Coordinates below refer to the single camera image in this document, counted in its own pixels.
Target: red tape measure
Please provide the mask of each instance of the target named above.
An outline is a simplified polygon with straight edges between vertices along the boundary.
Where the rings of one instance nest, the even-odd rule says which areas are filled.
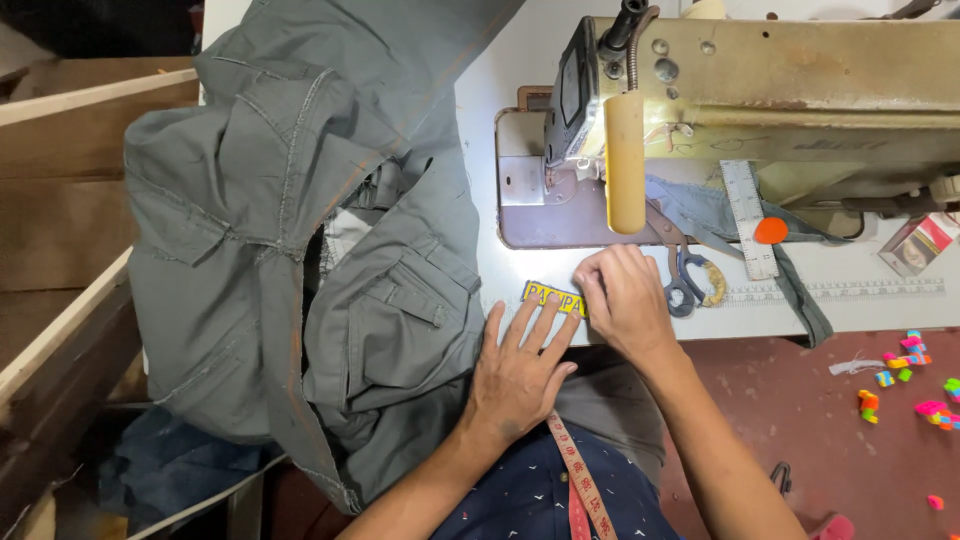
[[[546,417],[546,423],[550,427],[550,432],[553,433],[553,440],[557,441],[560,455],[564,458],[570,482],[567,513],[570,517],[571,538],[589,540],[590,526],[587,522],[587,515],[589,515],[600,540],[616,540],[616,532],[613,531],[607,508],[603,505],[603,499],[600,498],[600,491],[556,409],[550,411],[550,415]]]

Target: hand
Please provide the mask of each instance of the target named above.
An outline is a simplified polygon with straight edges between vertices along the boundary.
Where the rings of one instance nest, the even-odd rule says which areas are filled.
[[[520,343],[539,304],[539,295],[527,297],[500,345],[496,338],[504,311],[502,301],[493,306],[487,319],[483,349],[458,429],[473,435],[474,440],[493,444],[497,455],[547,417],[560,385],[577,369],[573,362],[557,365],[580,325],[580,313],[576,310],[566,316],[550,344],[538,354],[560,308],[560,298],[555,293],[547,297],[530,335]]]
[[[682,354],[670,324],[660,270],[635,245],[613,245],[584,259],[573,272],[583,288],[590,324],[642,375]]]

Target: red floor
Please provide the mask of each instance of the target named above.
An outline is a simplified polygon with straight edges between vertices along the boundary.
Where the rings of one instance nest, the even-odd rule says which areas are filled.
[[[899,352],[904,332],[833,336],[809,351],[784,339],[753,338],[684,343],[720,410],[760,465],[792,468],[787,502],[807,530],[830,512],[840,512],[864,540],[948,540],[960,534],[960,431],[943,431],[913,411],[913,405],[945,399],[947,378],[960,379],[960,331],[925,331],[933,362],[912,369],[909,382],[880,388],[877,371],[832,376],[828,367],[853,359]],[[858,414],[856,393],[880,398],[879,423]],[[697,514],[676,451],[661,482],[662,508],[687,540],[709,536]],[[945,501],[943,511],[927,495]]]

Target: scissors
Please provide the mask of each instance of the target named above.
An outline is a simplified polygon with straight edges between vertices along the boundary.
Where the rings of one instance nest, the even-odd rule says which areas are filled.
[[[646,205],[647,224],[653,228],[654,233],[660,237],[667,248],[667,262],[672,281],[663,288],[663,294],[666,295],[666,306],[670,314],[674,317],[686,317],[693,313],[696,306],[710,307],[719,304],[727,292],[727,280],[723,273],[707,258],[690,253],[687,249],[686,234],[663,215],[653,201],[647,199]],[[688,264],[699,266],[707,272],[707,278],[715,291],[711,296],[707,296],[690,278],[686,271]],[[676,305],[672,302],[675,291],[680,292],[680,302]]]

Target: left hand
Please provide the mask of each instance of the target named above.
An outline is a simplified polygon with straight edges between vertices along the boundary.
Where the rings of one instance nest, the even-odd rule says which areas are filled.
[[[539,303],[539,295],[527,297],[500,345],[496,339],[504,304],[497,302],[491,309],[470,398],[458,425],[458,429],[474,440],[485,441],[498,453],[547,417],[560,385],[577,369],[573,362],[558,365],[580,325],[580,313],[576,310],[566,316],[560,330],[539,354],[560,308],[560,298],[555,293],[547,297],[530,335],[520,343]]]

